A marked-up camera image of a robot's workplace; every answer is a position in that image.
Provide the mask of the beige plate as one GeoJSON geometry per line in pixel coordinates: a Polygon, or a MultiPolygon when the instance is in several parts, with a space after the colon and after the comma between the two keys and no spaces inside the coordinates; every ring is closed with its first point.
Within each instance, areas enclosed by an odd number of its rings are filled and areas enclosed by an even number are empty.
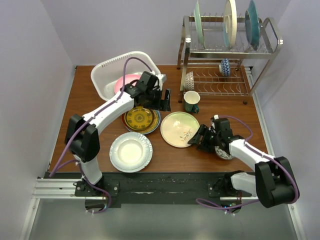
{"type": "Polygon", "coordinates": [[[161,122],[162,138],[176,148],[187,148],[188,143],[200,128],[198,120],[191,114],[182,111],[172,112],[161,122]]]}

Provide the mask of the yellow patterned plate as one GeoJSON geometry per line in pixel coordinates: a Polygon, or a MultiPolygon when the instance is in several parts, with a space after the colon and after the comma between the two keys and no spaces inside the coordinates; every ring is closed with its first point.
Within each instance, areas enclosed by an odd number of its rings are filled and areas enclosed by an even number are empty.
{"type": "Polygon", "coordinates": [[[125,113],[124,121],[131,129],[142,131],[153,123],[154,113],[148,108],[137,106],[125,113]]]}

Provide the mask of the pink plate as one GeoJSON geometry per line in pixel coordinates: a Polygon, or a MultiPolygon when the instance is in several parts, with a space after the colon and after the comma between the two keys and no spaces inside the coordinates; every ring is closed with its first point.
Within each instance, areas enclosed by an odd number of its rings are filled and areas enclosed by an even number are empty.
{"type": "Polygon", "coordinates": [[[139,80],[140,77],[140,74],[126,74],[124,79],[125,82],[123,82],[123,77],[120,77],[115,83],[114,93],[116,94],[117,92],[119,92],[123,85],[130,84],[134,80],[139,80]]]}

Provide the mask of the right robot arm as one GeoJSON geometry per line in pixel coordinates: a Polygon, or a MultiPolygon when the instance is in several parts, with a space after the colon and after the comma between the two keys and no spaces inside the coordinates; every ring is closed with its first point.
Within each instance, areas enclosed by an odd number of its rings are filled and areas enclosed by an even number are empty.
{"type": "Polygon", "coordinates": [[[289,160],[264,153],[252,146],[248,138],[235,135],[230,119],[228,115],[215,115],[210,126],[200,125],[188,141],[198,150],[216,153],[223,160],[237,158],[254,171],[253,174],[241,170],[228,172],[216,182],[217,189],[230,197],[238,192],[255,195],[265,208],[295,203],[300,191],[289,160]]]}

